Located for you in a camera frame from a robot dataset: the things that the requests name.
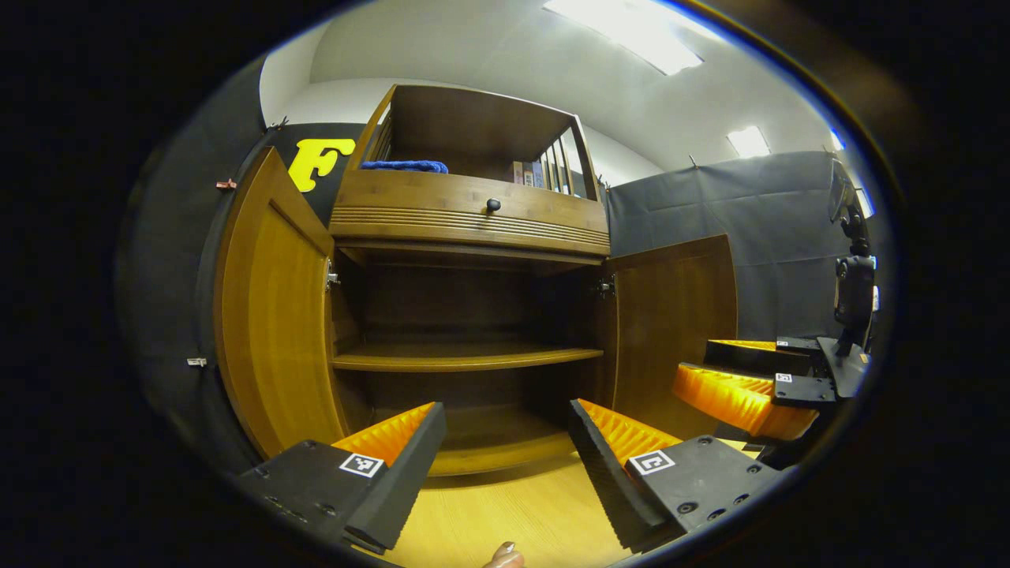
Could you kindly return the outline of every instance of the yellow letter f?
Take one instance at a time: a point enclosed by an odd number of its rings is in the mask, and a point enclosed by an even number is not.
[[[298,143],[298,154],[295,156],[288,174],[298,186],[298,191],[312,191],[315,181],[312,180],[312,170],[319,170],[319,177],[333,171],[337,152],[350,156],[355,151],[355,140],[349,138],[307,138]]]

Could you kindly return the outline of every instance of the ceiling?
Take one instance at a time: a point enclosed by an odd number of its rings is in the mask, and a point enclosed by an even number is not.
[[[830,147],[827,125],[775,72],[721,38],[672,30],[705,63],[672,76],[542,9],[544,0],[377,0],[335,17],[309,81],[402,77],[524,98],[664,170],[736,158],[727,132],[761,127],[773,152]]]

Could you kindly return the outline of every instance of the black curtain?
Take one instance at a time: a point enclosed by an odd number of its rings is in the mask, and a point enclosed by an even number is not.
[[[837,336],[834,259],[849,254],[849,241],[828,221],[832,158],[773,154],[613,187],[612,255],[727,233],[740,339]]]
[[[116,258],[116,308],[144,397],[209,463],[260,461],[217,370],[213,278],[233,191],[268,139],[260,107],[264,57],[225,82],[157,149],[130,195]],[[187,359],[204,358],[205,367]]]

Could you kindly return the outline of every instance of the wooden panel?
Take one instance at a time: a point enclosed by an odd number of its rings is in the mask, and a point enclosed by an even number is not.
[[[331,286],[327,300],[331,314],[333,353],[343,353],[361,343],[365,282],[358,265],[343,253],[334,253],[333,266],[340,283]]]
[[[571,195],[571,187],[569,191],[565,191],[565,176],[562,175],[562,164],[558,159],[558,143],[554,141],[550,145],[550,158],[547,158],[547,162],[554,167],[554,178],[558,179],[558,191],[563,195]]]
[[[376,143],[368,154],[368,161],[385,160],[385,157],[388,156],[393,139],[392,122],[392,117],[387,115],[386,120],[379,126]]]
[[[601,357],[595,349],[523,342],[478,344],[366,344],[333,358],[336,369],[398,373],[454,373],[552,365]]]
[[[333,388],[340,400],[340,419],[345,425],[345,436],[372,425],[375,408],[365,374],[337,369],[334,375]]]
[[[399,85],[393,95],[393,145],[533,162],[573,115],[470,89]]]
[[[558,146],[562,151],[562,160],[565,162],[565,176],[568,179],[569,194],[575,195],[575,181],[572,180],[572,167],[568,163],[568,149],[565,148],[565,138],[558,138]]]
[[[388,107],[390,101],[393,100],[394,92],[396,92],[396,85],[393,85],[389,88],[389,91],[386,91],[386,95],[383,97],[382,101],[379,102],[379,106],[376,107],[375,112],[372,113],[369,121],[365,124],[365,129],[362,130],[362,135],[358,138],[358,144],[355,145],[355,151],[350,153],[350,158],[347,159],[347,166],[344,168],[344,175],[346,175],[346,172],[358,171],[362,162],[365,161],[366,154],[371,155],[372,148],[369,147],[369,144],[372,141],[372,137],[376,133],[376,126],[378,126],[379,120],[386,111],[386,107]]]
[[[606,278],[611,272],[609,272],[610,267],[604,265],[601,269],[597,269],[597,278]],[[618,359],[618,297],[614,294],[607,294],[603,297],[597,297],[596,302],[593,304],[593,328],[596,330],[596,337],[599,338],[599,343],[597,347],[603,349],[604,357],[600,360],[599,365],[596,367],[596,398],[590,399],[591,402],[596,402],[607,408],[614,408],[617,396],[617,386],[621,380],[621,377],[617,374],[617,359]],[[625,380],[633,381],[634,377],[626,376]]]
[[[501,201],[502,208],[488,214],[490,198]],[[346,172],[329,230],[338,238],[610,254],[601,203],[540,188],[451,174]]]
[[[544,180],[546,181],[546,188],[550,191],[554,191],[554,173],[550,171],[550,161],[547,160],[547,154],[543,153],[540,157],[540,165],[543,168]]]
[[[702,362],[709,339],[736,338],[736,282],[725,235],[610,259],[616,275],[614,409],[678,438],[717,421],[672,391],[677,365]]]
[[[341,207],[391,207],[487,214],[488,199],[502,208],[489,218],[529,219],[607,233],[603,205],[510,182],[432,174],[359,170],[345,172],[334,211]]]
[[[629,556],[574,453],[502,472],[428,479],[396,548],[399,566],[477,568],[503,541],[526,566],[603,568]]]
[[[343,436],[332,390],[333,241],[273,148],[238,188],[218,257],[214,329],[228,398],[264,457]]]
[[[402,373],[341,371],[363,377],[363,384],[370,393],[370,400],[377,408],[390,412],[409,410],[425,401],[438,400],[446,410],[474,406],[520,405],[530,391],[530,382],[542,369],[558,370],[559,375],[578,364],[544,368],[499,369],[463,373]],[[549,385],[563,382],[564,377],[549,381]],[[552,388],[539,388],[539,394],[556,395]]]
[[[374,420],[400,411],[377,409]],[[575,450],[562,428],[516,405],[446,408],[445,423],[431,477],[511,468]]]
[[[586,197],[599,201],[600,197],[596,191],[596,170],[593,168],[593,159],[589,156],[589,146],[586,145],[586,134],[582,128],[582,121],[575,116],[572,124],[572,136],[575,138],[575,150],[579,155],[579,163],[582,164],[582,178],[586,183]]]
[[[340,239],[336,241],[336,246],[363,267],[372,264],[472,268],[543,275],[583,266],[600,266],[603,263],[600,257],[454,244]]]
[[[418,334],[427,343],[479,342],[482,330],[518,333],[534,317],[524,293],[531,277],[521,273],[377,266],[367,277],[369,343],[383,343],[378,332]]]

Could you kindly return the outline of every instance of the door hinge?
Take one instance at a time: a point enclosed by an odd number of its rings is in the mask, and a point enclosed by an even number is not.
[[[340,280],[338,279],[336,273],[332,271],[333,271],[333,261],[330,259],[326,259],[326,290],[329,290],[329,287],[332,286],[333,284],[340,283]]]
[[[600,294],[601,298],[605,298],[608,295],[617,296],[617,284],[614,280],[614,275],[607,275],[596,281],[596,292]]]

